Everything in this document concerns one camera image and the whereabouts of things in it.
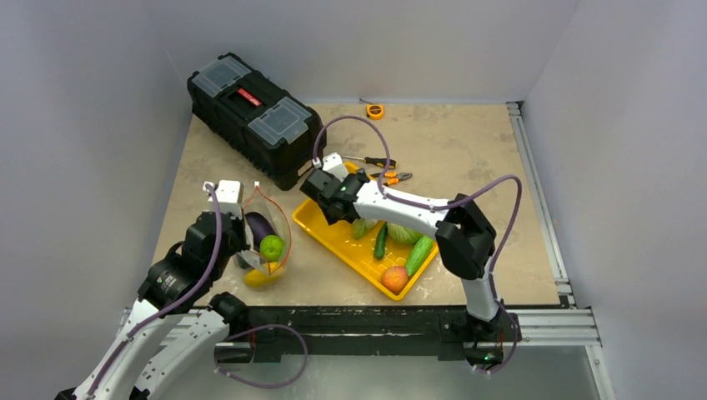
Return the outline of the clear zip top bag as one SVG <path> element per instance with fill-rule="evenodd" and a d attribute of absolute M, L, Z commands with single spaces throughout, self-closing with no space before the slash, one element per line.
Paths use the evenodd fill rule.
<path fill-rule="evenodd" d="M 292 229 L 283 207 L 270 197 L 259 182 L 243 205 L 249 249 L 239 252 L 234 263 L 243 269 L 243 283 L 264 288 L 287 271 L 292 250 Z"/>

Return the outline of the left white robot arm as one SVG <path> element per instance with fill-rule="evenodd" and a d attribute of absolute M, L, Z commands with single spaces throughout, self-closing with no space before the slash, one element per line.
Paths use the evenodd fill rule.
<path fill-rule="evenodd" d="M 225 338 L 248 332 L 248 307 L 232 294 L 194 304 L 219 280 L 229 260 L 250 247 L 241 212 L 202 212 L 185 238 L 152 265 L 127 321 L 106 355 L 77 387 L 58 399 L 162 399 L 167 387 Z"/>

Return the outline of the yellow corn toy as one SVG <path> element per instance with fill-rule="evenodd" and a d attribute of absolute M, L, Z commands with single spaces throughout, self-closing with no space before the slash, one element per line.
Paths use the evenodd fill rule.
<path fill-rule="evenodd" d="M 249 267 L 243 275 L 243 283 L 249 288 L 263 288 L 276 282 L 285 272 L 280 262 L 267 262 L 259 267 Z"/>

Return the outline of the white cauliflower toy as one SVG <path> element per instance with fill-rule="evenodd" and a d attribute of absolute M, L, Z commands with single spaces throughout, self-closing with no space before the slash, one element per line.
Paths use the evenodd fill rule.
<path fill-rule="evenodd" d="M 351 235 L 353 239 L 360 239 L 367 234 L 376 224 L 375 219 L 356 219 L 351 223 Z"/>

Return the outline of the purple eggplant toy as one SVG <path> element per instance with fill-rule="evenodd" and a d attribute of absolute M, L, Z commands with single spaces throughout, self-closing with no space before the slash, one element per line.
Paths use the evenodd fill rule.
<path fill-rule="evenodd" d="M 260 243 L 267 236 L 276 235 L 272 224 L 263 214 L 259 212 L 247 212 L 244 216 L 253 235 L 253 245 L 256 250 L 259 250 Z"/>

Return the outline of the green wrinkled guava toy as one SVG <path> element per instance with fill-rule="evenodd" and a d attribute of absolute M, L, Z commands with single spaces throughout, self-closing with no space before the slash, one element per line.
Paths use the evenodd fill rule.
<path fill-rule="evenodd" d="M 283 255 L 285 241 L 278 235 L 264 237 L 258 247 L 258 252 L 268 262 L 277 262 Z"/>

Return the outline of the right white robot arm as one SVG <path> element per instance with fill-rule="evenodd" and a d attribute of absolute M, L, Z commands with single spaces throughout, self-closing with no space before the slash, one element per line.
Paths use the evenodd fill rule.
<path fill-rule="evenodd" d="M 462 193 L 452 200 L 421 197 L 385 187 L 363 172 L 340 177 L 323 169 L 314 169 L 300 190 L 330 225 L 375 219 L 433 239 L 447 271 L 461 280 L 469 331 L 487 339 L 500 329 L 501 302 L 491 273 L 501 245 L 474 197 Z"/>

